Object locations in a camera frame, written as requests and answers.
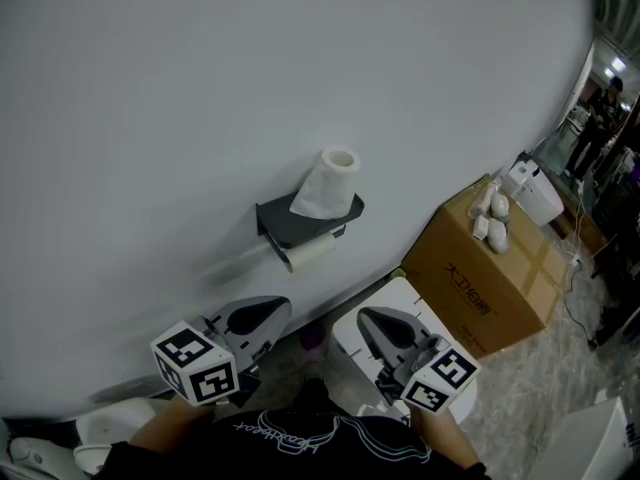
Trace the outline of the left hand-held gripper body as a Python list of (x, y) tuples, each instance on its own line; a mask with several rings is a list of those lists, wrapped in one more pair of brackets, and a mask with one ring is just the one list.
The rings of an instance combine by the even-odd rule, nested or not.
[(241, 406), (260, 386), (258, 361), (273, 345), (243, 351), (238, 336), (217, 330), (211, 318), (176, 323), (151, 342), (151, 352), (164, 382), (190, 405)]

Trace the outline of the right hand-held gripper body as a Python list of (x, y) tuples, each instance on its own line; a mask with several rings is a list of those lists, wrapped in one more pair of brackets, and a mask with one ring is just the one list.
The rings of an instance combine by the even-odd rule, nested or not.
[(476, 378), (480, 365), (455, 341), (429, 335), (397, 353), (375, 381), (383, 396), (428, 413), (442, 413)]

